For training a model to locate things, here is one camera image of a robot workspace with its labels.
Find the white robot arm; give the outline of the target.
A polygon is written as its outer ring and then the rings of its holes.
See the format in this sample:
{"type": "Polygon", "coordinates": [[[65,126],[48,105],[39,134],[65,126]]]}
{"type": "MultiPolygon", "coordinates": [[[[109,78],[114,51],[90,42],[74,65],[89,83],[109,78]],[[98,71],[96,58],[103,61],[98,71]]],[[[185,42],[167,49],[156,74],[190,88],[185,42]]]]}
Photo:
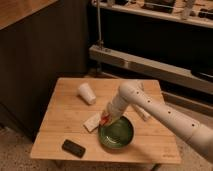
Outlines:
{"type": "Polygon", "coordinates": [[[100,124],[111,125],[125,113],[130,104],[143,108],[200,156],[213,164],[213,129],[156,101],[144,92],[142,82],[139,80],[128,80],[120,84],[117,94],[103,110],[100,124]]]}

